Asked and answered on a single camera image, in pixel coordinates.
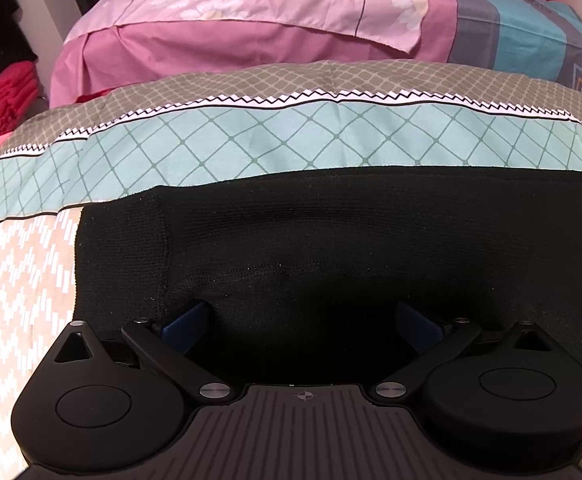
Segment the black pants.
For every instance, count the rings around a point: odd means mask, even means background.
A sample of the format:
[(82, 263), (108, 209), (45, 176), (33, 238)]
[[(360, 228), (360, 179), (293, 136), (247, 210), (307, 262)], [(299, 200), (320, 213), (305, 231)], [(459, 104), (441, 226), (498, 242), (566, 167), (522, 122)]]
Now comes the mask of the black pants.
[(356, 382), (421, 346), (413, 317), (540, 324), (582, 364), (582, 171), (378, 167), (157, 186), (82, 211), (74, 315), (195, 301), (193, 355), (250, 382)]

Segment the teal grey striped quilt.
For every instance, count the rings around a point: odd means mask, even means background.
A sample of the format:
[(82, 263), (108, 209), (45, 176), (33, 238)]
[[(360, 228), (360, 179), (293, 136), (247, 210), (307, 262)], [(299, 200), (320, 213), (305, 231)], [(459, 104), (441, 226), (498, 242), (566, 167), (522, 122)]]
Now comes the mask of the teal grey striped quilt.
[(545, 0), (456, 0), (448, 61), (544, 79), (582, 92), (582, 20)]

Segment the red folded clothes stack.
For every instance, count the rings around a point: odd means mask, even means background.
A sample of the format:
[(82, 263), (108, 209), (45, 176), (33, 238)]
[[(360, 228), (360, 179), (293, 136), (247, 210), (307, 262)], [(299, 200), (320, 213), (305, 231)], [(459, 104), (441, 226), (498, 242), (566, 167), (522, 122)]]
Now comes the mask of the red folded clothes stack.
[(18, 126), (39, 93), (40, 84), (33, 62), (11, 64), (0, 74), (0, 136)]

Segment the zigzag patterned bed sheet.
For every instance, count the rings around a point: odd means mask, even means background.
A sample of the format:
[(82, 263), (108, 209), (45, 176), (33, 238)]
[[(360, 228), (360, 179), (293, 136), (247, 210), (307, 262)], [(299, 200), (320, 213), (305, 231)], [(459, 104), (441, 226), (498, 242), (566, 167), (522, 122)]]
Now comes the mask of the zigzag patterned bed sheet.
[(582, 171), (582, 93), (459, 64), (277, 64), (134, 84), (0, 136), (0, 479), (25, 466), (11, 408), (74, 311), (82, 207), (366, 166)]

